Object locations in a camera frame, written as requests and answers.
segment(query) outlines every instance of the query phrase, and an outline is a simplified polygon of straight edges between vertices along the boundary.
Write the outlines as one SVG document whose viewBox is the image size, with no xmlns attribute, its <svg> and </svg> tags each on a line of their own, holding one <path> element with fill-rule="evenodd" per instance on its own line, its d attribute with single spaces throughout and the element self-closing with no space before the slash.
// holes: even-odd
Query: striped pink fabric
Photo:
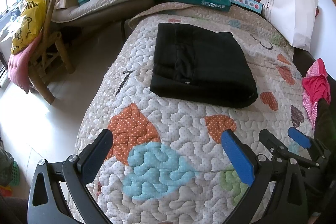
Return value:
<svg viewBox="0 0 336 224">
<path fill-rule="evenodd" d="M 318 59 L 307 71 L 307 77 L 302 79 L 303 105 L 307 111 L 308 118 L 315 128 L 317 117 L 317 104 L 324 98 L 330 104 L 330 85 L 327 81 L 327 71 L 322 59 Z"/>
</svg>

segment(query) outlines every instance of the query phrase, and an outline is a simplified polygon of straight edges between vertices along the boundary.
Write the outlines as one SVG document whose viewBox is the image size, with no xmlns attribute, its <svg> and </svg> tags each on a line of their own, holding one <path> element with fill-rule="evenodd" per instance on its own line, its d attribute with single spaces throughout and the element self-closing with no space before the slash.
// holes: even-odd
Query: quilted bedspread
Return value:
<svg viewBox="0 0 336 224">
<path fill-rule="evenodd" d="M 232 32 L 256 81 L 258 99 L 244 109 L 232 109 L 152 93 L 161 22 Z M 265 128 L 291 152 L 306 155 L 287 135 L 295 126 L 313 136 L 302 104 L 302 76 L 292 62 L 293 48 L 267 21 L 236 6 L 221 12 L 165 3 L 129 24 L 135 29 L 85 114 L 75 151 L 80 153 L 102 129 L 112 131 L 113 146 L 87 186 L 112 223 L 222 223 L 247 189 L 221 146 L 226 129 L 268 158 L 270 153 L 258 141 Z M 254 220 L 261 217 L 271 190 L 272 184 Z M 81 220 L 71 197 L 68 204 Z"/>
</svg>

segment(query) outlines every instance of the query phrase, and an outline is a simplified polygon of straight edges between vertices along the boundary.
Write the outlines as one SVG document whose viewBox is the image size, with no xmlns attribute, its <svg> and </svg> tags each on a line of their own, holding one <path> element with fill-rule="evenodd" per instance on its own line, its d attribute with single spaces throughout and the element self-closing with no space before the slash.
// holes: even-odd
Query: blue heart pattern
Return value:
<svg viewBox="0 0 336 224">
<path fill-rule="evenodd" d="M 128 155 L 133 171 L 123 183 L 123 192 L 137 199 L 159 199 L 196 176 L 183 156 L 159 142 L 136 145 Z"/>
</svg>

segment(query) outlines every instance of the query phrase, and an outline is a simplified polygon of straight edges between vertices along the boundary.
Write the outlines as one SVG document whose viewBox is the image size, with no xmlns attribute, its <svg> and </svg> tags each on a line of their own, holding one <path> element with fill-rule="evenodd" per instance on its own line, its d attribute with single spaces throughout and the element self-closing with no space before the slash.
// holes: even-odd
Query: white floor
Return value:
<svg viewBox="0 0 336 224">
<path fill-rule="evenodd" d="M 85 111 L 122 45 L 120 24 L 81 44 L 72 56 L 75 72 L 49 85 L 56 97 L 51 105 L 38 93 L 26 94 L 13 83 L 8 85 L 0 98 L 0 134 L 20 168 L 21 181 L 12 188 L 13 196 L 28 198 L 40 159 L 64 161 L 73 154 Z M 62 188 L 67 194 L 65 183 Z"/>
</svg>

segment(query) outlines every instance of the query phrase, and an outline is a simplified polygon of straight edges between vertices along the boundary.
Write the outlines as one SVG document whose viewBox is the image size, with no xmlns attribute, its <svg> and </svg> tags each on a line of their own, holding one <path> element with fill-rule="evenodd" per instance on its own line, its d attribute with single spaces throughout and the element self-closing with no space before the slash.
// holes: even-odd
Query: bamboo chair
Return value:
<svg viewBox="0 0 336 224">
<path fill-rule="evenodd" d="M 55 97 L 47 87 L 52 77 L 60 72 L 64 65 L 68 73 L 73 73 L 75 70 L 70 62 L 61 32 L 57 31 L 50 34 L 50 22 L 55 2 L 56 0 L 46 0 L 47 14 L 43 25 L 42 38 L 28 64 L 28 74 L 33 88 L 49 104 L 55 100 Z M 56 52 L 49 49 L 53 44 L 56 46 Z"/>
</svg>

